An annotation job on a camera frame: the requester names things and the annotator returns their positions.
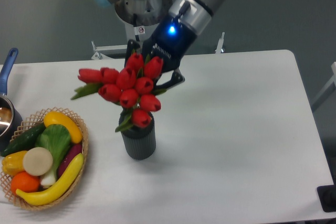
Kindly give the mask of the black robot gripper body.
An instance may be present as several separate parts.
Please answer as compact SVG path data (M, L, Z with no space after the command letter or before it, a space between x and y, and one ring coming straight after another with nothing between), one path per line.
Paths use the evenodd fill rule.
M181 59L197 35L187 26L165 16L153 34L143 42L142 54L163 59L162 72L169 72L180 66Z

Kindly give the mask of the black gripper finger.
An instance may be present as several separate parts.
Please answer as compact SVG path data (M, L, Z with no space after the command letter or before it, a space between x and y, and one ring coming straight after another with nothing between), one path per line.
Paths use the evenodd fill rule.
M171 78L169 81L160 84L160 85L155 85L154 90L168 90L171 89L185 81L185 77L181 74L179 68L173 70Z
M141 48L141 46L140 46L140 44L136 40L133 40L133 39L129 39L128 40L127 50L126 50L126 53L125 53L124 65L127 64L128 59L131 57L131 55L134 52L137 52L140 48Z

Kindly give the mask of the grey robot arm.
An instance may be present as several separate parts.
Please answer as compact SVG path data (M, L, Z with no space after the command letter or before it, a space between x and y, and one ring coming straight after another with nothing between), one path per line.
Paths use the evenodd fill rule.
M184 81L179 71L186 51L211 22L224 0L95 0L113 6L124 23L127 52L163 59L170 81L155 90L170 89Z

